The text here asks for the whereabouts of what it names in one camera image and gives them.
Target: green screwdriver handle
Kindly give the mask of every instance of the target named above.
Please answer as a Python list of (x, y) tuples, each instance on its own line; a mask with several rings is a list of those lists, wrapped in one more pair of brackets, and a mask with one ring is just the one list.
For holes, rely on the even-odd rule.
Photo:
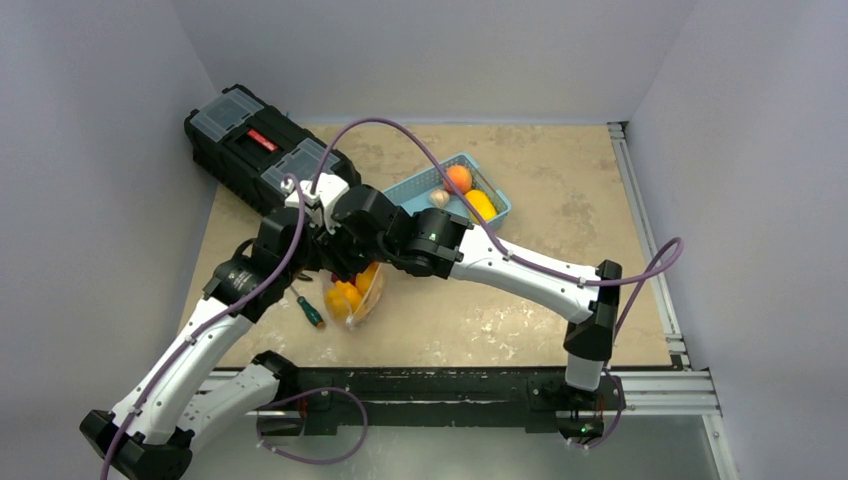
[(309, 323), (314, 325), (316, 328), (324, 328), (324, 319), (321, 318), (321, 314), (318, 313), (318, 310), (315, 310), (315, 307), (310, 305), (305, 298), (302, 296), (297, 297), (297, 304), (303, 309), (303, 313), (306, 315)]

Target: screwdriver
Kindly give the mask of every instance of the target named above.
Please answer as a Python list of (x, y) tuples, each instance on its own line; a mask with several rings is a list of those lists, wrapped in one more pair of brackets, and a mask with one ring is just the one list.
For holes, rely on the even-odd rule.
[(306, 319), (309, 320), (309, 323), (315, 326), (315, 328), (321, 330), (324, 328), (324, 319), (321, 318), (321, 314), (318, 313), (318, 310), (315, 310), (315, 307), (309, 304), (306, 301), (306, 298), (303, 295), (297, 293), (297, 290), (294, 289), (294, 285), (290, 285), (289, 289), (292, 293), (297, 297), (297, 304), (300, 305), (300, 308), (303, 310), (303, 314), (306, 315)]

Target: wooden tabletop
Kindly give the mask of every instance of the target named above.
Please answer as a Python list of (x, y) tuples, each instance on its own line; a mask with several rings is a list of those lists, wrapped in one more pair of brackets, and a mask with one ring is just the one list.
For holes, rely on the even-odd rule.
[[(310, 127), (328, 141), (338, 126)], [(512, 201), (498, 235), (572, 263), (611, 259), (625, 275), (645, 266), (609, 134), (604, 126), (411, 127), (439, 159), (470, 154)], [(417, 148), (389, 127), (363, 126), (340, 142), (363, 183), (384, 189), (429, 166)], [(215, 266), (254, 237), (260, 216), (219, 187), (186, 300), (185, 324)], [(550, 310), (484, 285), (412, 278), (386, 269), (379, 305), (355, 331), (328, 321), (316, 330), (290, 294), (224, 356), (244, 366), (275, 350), (300, 366), (562, 365), (566, 322)], [(325, 314), (319, 282), (295, 283)], [(630, 287), (622, 290), (622, 303)], [(613, 365), (669, 365), (650, 285), (616, 341)]]

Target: gray floor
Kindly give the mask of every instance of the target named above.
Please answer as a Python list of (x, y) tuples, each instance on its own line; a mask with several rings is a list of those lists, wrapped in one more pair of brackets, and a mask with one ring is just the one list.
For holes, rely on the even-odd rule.
[[(296, 438), (287, 450), (335, 456), (355, 443), (359, 431), (345, 427), (337, 436)], [(195, 457), (184, 478), (718, 479), (698, 416), (624, 417), (610, 440), (588, 454), (565, 448), (559, 435), (517, 429), (372, 428), (356, 455), (320, 467), (273, 455), (256, 443), (252, 421), (239, 421)]]

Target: toolbox lid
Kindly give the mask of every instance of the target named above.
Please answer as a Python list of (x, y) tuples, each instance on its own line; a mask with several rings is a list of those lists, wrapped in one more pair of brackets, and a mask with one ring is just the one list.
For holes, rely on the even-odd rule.
[(206, 104), (189, 122), (217, 142), (262, 108), (259, 102), (234, 88)]

